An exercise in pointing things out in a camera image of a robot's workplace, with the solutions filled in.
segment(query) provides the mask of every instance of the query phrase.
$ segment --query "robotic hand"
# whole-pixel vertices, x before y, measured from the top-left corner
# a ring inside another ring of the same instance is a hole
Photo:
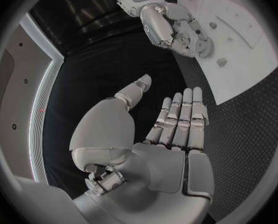
[[[141,18],[144,31],[153,45],[171,49],[187,57],[207,57],[212,53],[212,40],[204,34],[200,24],[186,7],[165,0],[117,1],[130,16]],[[175,23],[170,25],[166,18]],[[181,26],[181,22],[187,22],[198,36],[194,46],[190,45],[189,31]]]
[[[99,102],[72,136],[73,161],[89,173],[89,190],[75,203],[90,223],[200,223],[206,216],[214,181],[203,153],[208,115],[202,90],[165,98],[146,139],[133,144],[128,111],[150,85],[145,75]]]

